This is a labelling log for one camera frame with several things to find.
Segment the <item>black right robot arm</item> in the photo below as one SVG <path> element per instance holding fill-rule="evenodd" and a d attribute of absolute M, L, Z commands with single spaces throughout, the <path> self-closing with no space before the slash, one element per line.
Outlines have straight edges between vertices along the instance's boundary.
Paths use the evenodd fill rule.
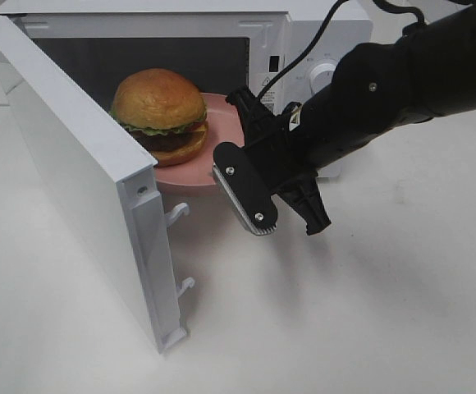
<path fill-rule="evenodd" d="M 329 224 L 318 170 L 399 126 L 476 110 L 476 1 L 433 23 L 416 22 L 393 44 L 364 43 L 337 64 L 332 82 L 305 103 L 273 114 L 241 87 L 227 96 L 245 143 L 219 144 L 213 174 L 256 236 L 272 233 L 279 196 L 310 235 Z"/>

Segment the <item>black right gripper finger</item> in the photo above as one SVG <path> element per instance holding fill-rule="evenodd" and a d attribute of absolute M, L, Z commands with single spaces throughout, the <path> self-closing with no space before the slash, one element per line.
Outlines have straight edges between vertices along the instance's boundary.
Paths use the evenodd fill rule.
<path fill-rule="evenodd" d="M 273 144 L 280 140 L 277 116 L 259 102 L 247 86 L 228 94 L 226 102 L 237 110 L 246 144 L 260 144 L 265 140 Z"/>
<path fill-rule="evenodd" d="M 304 174 L 289 180 L 278 190 L 278 196 L 304 219 L 308 236 L 322 232 L 331 224 L 314 175 Z"/>

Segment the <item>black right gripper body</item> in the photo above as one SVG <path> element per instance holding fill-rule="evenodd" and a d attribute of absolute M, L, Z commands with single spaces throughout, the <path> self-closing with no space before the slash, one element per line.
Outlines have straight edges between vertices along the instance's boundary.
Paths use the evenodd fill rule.
<path fill-rule="evenodd" d="M 319 195 L 317 165 L 311 151 L 320 144 L 320 125 L 301 117 L 296 126 L 291 114 L 249 114 L 241 117 L 245 154 L 270 195 Z"/>

